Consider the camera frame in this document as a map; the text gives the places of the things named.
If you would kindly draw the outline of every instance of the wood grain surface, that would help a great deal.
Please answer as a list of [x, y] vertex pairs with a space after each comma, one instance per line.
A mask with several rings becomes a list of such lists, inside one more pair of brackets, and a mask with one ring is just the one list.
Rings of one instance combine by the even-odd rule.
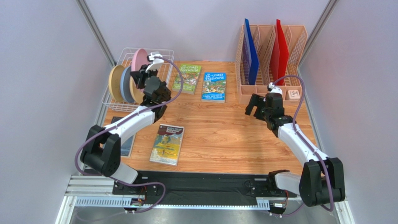
[[[140, 130], [135, 138], [130, 158], [122, 161], [137, 170], [185, 171], [207, 173], [267, 174], [288, 169], [301, 174], [302, 167], [291, 150], [267, 129], [266, 123], [245, 115], [245, 105], [237, 104], [235, 66], [233, 62], [176, 62], [202, 66], [194, 95], [182, 93], [168, 105], [166, 113], [156, 123]], [[201, 102], [201, 87], [205, 72], [227, 73], [227, 96], [224, 104]], [[173, 70], [169, 88], [177, 72]], [[285, 114], [294, 115], [296, 106], [285, 106]], [[126, 112], [108, 110], [105, 123], [113, 116]], [[303, 133], [315, 143], [305, 105], [297, 117]], [[184, 126], [185, 133], [177, 166], [149, 161], [160, 124]]]

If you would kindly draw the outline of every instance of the red folder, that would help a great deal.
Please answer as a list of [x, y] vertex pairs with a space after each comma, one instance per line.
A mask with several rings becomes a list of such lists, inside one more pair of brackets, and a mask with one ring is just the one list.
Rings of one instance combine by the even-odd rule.
[[[289, 50], [287, 48], [286, 39], [281, 26], [281, 21], [277, 20], [275, 26], [275, 42], [272, 49], [270, 68], [272, 77], [275, 80], [285, 75], [287, 60], [289, 59]], [[284, 85], [284, 81], [279, 81], [276, 85]]]

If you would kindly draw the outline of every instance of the dish rack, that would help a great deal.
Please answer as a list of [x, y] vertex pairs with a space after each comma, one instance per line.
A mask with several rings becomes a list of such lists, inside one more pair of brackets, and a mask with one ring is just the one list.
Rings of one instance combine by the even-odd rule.
[[[134, 53], [140, 48], [125, 48], [120, 54], [119, 60], [117, 61], [117, 65], [122, 65], [123, 67], [128, 67], [130, 66], [131, 59], [134, 56]], [[171, 60], [172, 62], [174, 61], [174, 51], [173, 50], [166, 50], [166, 49], [150, 49], [150, 48], [144, 48], [147, 53], [149, 54], [150, 52], [155, 52], [158, 51], [163, 57]], [[160, 67], [157, 76], [162, 80], [167, 83], [169, 83], [170, 76], [171, 76], [171, 70], [172, 70], [172, 65], [168, 62], [164, 62], [163, 65]], [[123, 102], [117, 102], [114, 100], [111, 96], [111, 93], [109, 92], [109, 86], [107, 85], [107, 89], [104, 92], [104, 95], [102, 97], [102, 103], [111, 108], [113, 111], [120, 111], [120, 112], [133, 112], [137, 109], [139, 106], [138, 103], [128, 103], [126, 101]]]
[[[289, 59], [285, 74], [297, 76], [299, 62], [307, 41], [307, 31], [306, 28], [301, 25], [283, 25], [282, 30], [284, 32], [286, 44], [289, 50]], [[242, 26], [235, 58], [235, 72], [236, 84], [238, 88], [238, 103], [247, 105], [253, 93], [265, 96], [265, 94], [269, 92], [267, 88], [268, 84], [274, 81], [272, 77], [272, 71], [270, 69], [270, 61], [275, 41], [275, 26], [250, 25], [250, 31], [253, 36], [253, 41], [256, 47], [257, 57], [259, 61], [259, 68], [255, 85], [248, 84], [243, 71], [243, 31], [244, 28]], [[298, 103], [298, 101], [296, 100], [286, 100], [286, 93], [289, 90], [298, 90], [300, 95], [302, 94], [301, 85], [298, 79], [285, 78], [284, 85], [278, 87], [282, 89], [284, 104]]]

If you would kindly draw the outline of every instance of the wooden table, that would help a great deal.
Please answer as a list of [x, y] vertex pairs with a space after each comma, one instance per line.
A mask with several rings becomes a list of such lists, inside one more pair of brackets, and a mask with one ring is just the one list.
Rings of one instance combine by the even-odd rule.
[[[233, 62], [176, 62], [178, 66], [181, 63], [202, 66], [195, 94], [182, 93], [168, 105], [159, 121], [140, 130], [136, 134], [130, 158], [122, 158], [124, 163], [137, 170], [268, 174], [270, 171], [288, 169], [301, 174], [302, 167], [291, 150], [267, 129], [264, 121], [245, 115], [246, 105], [237, 104]], [[224, 104], [200, 101], [204, 72], [227, 73]], [[170, 84], [176, 74], [173, 69]], [[293, 116], [297, 106], [284, 107], [285, 114]], [[126, 112], [109, 109], [104, 125], [109, 124], [114, 116], [126, 115]], [[297, 122], [303, 133], [315, 142], [305, 105], [298, 113]], [[177, 166], [149, 161], [160, 124], [185, 127]]]

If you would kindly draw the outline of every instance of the blue plate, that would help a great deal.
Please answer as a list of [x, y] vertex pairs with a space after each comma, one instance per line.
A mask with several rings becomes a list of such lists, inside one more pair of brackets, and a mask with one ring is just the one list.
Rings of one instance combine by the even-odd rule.
[[120, 92], [123, 99], [128, 103], [134, 103], [133, 96], [130, 92], [130, 72], [131, 66], [128, 66], [122, 73], [120, 79]]

